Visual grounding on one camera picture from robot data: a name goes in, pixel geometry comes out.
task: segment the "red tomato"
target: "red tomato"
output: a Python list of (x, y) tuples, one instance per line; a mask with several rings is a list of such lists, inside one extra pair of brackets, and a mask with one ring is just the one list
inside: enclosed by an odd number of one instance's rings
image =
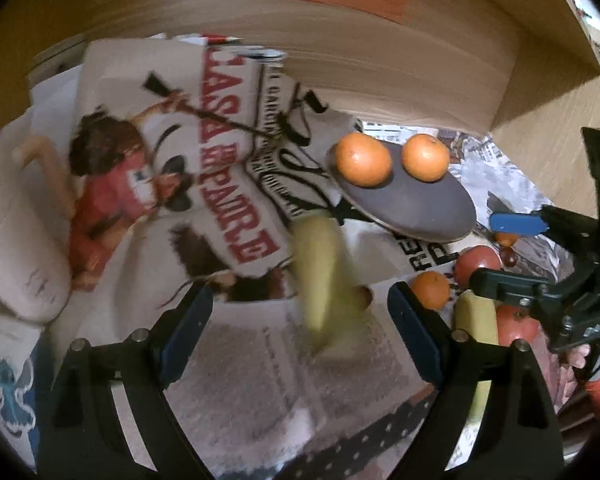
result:
[(509, 346), (516, 339), (524, 339), (531, 343), (540, 332), (540, 323), (529, 317), (528, 309), (518, 306), (498, 306), (496, 322), (498, 323), (498, 343), (501, 346)]
[(469, 286), (469, 278), (475, 269), (486, 267), (487, 269), (500, 270), (502, 264), (496, 251), (484, 245), (472, 247), (460, 253), (454, 266), (456, 282), (462, 288)]

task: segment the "blue figure illustration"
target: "blue figure illustration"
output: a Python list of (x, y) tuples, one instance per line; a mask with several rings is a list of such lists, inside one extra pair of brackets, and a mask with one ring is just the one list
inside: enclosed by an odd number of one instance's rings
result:
[(30, 359), (24, 362), (22, 373), (15, 380), (13, 369), (5, 359), (0, 359), (0, 416), (6, 430), (16, 438), (22, 436), (23, 430), (30, 430), (35, 425), (33, 409), (24, 404), (22, 396), (33, 384), (33, 370)]

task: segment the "blurred yellow object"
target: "blurred yellow object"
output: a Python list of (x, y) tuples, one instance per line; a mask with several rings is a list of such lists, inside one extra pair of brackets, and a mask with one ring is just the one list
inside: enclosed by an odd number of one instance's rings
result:
[[(493, 300), (476, 296), (471, 290), (464, 291), (456, 301), (455, 327), (468, 332), (477, 342), (497, 345), (498, 325)], [(490, 389), (491, 381), (478, 383), (467, 423), (482, 419)]]
[(327, 215), (310, 213), (291, 225), (294, 273), (304, 322), (315, 350), (358, 325), (366, 308), (340, 228)]

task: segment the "oval plate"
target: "oval plate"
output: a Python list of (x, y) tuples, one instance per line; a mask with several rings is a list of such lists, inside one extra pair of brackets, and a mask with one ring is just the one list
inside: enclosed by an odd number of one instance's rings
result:
[(421, 182), (402, 167), (402, 146), (382, 142), (391, 152), (393, 173), (376, 187), (358, 187), (337, 170), (335, 145), (326, 158), (326, 170), (344, 197), (362, 214), (387, 229), (429, 242), (455, 242), (475, 226), (474, 202), (455, 177), (446, 172), (436, 182)]

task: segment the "metal bolt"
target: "metal bolt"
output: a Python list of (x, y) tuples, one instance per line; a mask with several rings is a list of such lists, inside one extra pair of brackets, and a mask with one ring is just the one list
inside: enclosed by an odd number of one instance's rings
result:
[(457, 343), (466, 343), (469, 341), (469, 335), (464, 330), (454, 330), (451, 333), (451, 337)]
[(145, 328), (136, 328), (131, 333), (131, 339), (136, 343), (141, 343), (149, 337), (149, 331)]
[(85, 347), (86, 344), (87, 340), (83, 337), (79, 337), (78, 339), (74, 339), (71, 342), (71, 350), (73, 350), (74, 352), (79, 352)]
[(531, 346), (529, 346), (529, 343), (527, 343), (524, 339), (516, 339), (513, 342), (513, 346), (515, 346), (515, 348), (517, 348), (521, 352), (528, 352), (531, 348)]
[(571, 332), (571, 330), (573, 330), (573, 319), (571, 319), (571, 316), (562, 317), (562, 328), (567, 332)]

